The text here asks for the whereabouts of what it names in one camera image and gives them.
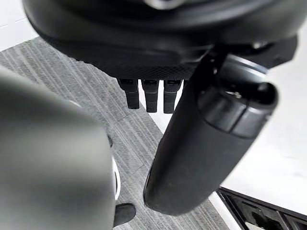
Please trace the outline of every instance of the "white wall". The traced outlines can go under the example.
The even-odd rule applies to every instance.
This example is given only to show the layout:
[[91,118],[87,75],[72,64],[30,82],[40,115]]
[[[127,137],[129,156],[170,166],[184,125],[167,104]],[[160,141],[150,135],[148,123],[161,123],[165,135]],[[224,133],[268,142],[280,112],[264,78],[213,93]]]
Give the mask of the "white wall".
[[0,0],[0,51],[35,37],[21,0]]

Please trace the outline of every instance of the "striped carpet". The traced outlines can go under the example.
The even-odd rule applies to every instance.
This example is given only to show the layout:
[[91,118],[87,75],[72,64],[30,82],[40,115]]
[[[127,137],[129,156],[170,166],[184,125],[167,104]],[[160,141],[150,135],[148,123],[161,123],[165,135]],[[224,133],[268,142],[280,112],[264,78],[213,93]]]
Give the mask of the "striped carpet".
[[228,229],[209,201],[181,217],[162,215],[143,205],[143,186],[162,133],[143,107],[127,108],[114,78],[66,57],[41,38],[0,52],[0,65],[77,102],[104,124],[114,141],[112,151],[122,179],[118,203],[132,202],[137,208],[136,218],[116,230]]

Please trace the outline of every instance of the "black plastic tab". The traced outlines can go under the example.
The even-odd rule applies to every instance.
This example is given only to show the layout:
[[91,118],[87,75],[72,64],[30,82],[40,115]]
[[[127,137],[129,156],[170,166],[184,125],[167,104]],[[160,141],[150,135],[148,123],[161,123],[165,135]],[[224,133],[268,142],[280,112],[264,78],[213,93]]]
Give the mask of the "black plastic tab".
[[164,81],[164,113],[172,114],[174,112],[177,92],[180,89],[182,80]]
[[129,109],[139,109],[139,86],[138,80],[133,79],[118,79],[118,84],[125,91],[127,104]]
[[156,113],[158,104],[159,81],[142,80],[142,87],[145,92],[146,111],[148,113]]

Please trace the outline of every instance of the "black shoe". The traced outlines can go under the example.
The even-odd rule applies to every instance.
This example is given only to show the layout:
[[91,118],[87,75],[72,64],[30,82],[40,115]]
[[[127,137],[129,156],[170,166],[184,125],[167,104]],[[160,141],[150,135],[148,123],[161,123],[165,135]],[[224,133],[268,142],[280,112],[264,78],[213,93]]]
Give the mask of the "black shoe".
[[133,204],[116,205],[114,227],[128,223],[135,217],[136,210]]

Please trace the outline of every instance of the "blurred object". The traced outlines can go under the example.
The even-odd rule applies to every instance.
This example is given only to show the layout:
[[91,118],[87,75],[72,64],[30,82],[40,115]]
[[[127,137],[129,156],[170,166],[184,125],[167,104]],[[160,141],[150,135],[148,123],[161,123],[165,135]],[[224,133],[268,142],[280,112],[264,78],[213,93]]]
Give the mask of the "blurred object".
[[0,67],[2,229],[112,229],[107,135],[81,108]]

